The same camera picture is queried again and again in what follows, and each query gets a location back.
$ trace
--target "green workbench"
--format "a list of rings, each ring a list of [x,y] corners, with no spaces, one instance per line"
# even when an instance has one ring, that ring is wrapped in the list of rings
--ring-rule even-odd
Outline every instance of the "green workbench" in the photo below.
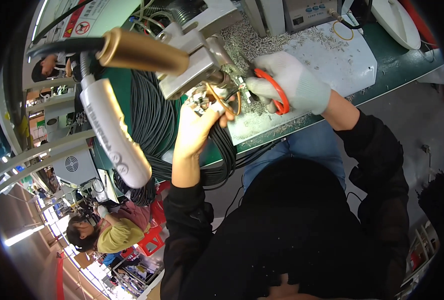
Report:
[[[431,56],[427,58],[421,51],[409,51],[403,48],[394,41],[394,39],[392,39],[378,23],[367,24],[364,26],[364,38],[377,60],[377,75],[374,85],[366,88],[364,91],[357,92],[347,97],[354,105],[360,105],[375,99],[382,94],[388,93],[416,80],[444,64],[439,51],[435,52],[435,60],[430,63],[432,59]],[[107,69],[104,77],[109,78],[111,81],[117,100],[125,115],[125,123],[128,125],[128,131],[131,133],[130,70]],[[309,117],[300,117],[291,121],[288,126],[285,125],[280,128],[275,128],[237,145],[237,153],[242,153],[270,141],[279,139],[285,135],[319,122],[320,120],[322,120],[321,116],[311,115]],[[97,168],[110,170],[112,168],[111,162],[105,156],[105,153],[98,142],[96,142],[94,152],[94,162]],[[204,154],[204,163],[206,165],[221,159],[216,147],[205,149]]]

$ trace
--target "blue jeans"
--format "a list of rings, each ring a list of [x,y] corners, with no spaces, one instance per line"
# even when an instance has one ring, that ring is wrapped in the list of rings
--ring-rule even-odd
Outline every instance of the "blue jeans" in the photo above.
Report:
[[[337,176],[345,190],[345,172],[334,135],[332,127],[326,120],[323,120],[286,136],[285,141],[279,142],[256,161],[246,166],[244,192],[260,171],[275,160],[288,155],[310,159],[325,166]]]

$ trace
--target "white glove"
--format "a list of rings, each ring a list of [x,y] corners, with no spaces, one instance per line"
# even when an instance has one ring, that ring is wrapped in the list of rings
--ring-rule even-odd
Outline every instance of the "white glove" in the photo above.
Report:
[[[105,215],[109,213],[109,210],[105,206],[99,206],[97,207],[97,212],[99,213],[99,216],[101,218],[105,218]]]
[[[289,100],[302,102],[306,111],[320,115],[325,111],[331,96],[331,87],[317,79],[299,60],[281,51],[255,58],[255,67],[267,71],[282,87]],[[247,87],[258,96],[280,101],[279,93],[267,80],[250,77]]]

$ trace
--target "red scissors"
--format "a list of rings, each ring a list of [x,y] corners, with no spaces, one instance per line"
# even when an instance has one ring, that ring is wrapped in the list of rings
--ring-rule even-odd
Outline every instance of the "red scissors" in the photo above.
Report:
[[[247,58],[243,57],[246,61],[246,63],[249,65],[249,68],[254,71],[254,74],[259,78],[264,78],[268,82],[272,84],[272,86],[275,88],[277,93],[279,93],[279,96],[282,100],[282,103],[280,103],[277,100],[272,99],[274,101],[275,107],[277,108],[277,111],[275,112],[279,116],[282,116],[283,114],[286,114],[289,112],[289,100],[287,99],[287,96],[284,93],[284,90],[282,87],[272,78],[271,75],[267,74],[265,71],[256,68],[253,63],[251,63]]]

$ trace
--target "white work mat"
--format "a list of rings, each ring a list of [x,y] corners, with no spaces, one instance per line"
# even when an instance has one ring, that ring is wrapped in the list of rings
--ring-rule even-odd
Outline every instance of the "white work mat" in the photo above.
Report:
[[[345,41],[333,33],[332,24],[333,22],[325,23],[293,35],[260,38],[244,16],[242,21],[220,34],[225,39],[226,50],[239,68],[244,68],[244,63],[238,57],[240,53],[253,59],[262,54],[283,50],[297,57],[314,75],[346,97],[375,83],[377,61],[357,30],[354,30],[352,40]],[[336,24],[335,29],[344,38],[352,35],[342,24]],[[239,31],[242,31],[244,40],[248,42],[241,41]],[[242,114],[228,123],[233,144],[237,145],[276,127],[283,130],[284,124],[306,115],[301,108],[300,103],[291,102],[290,111],[278,116],[268,113],[260,103],[248,105],[244,102]]]

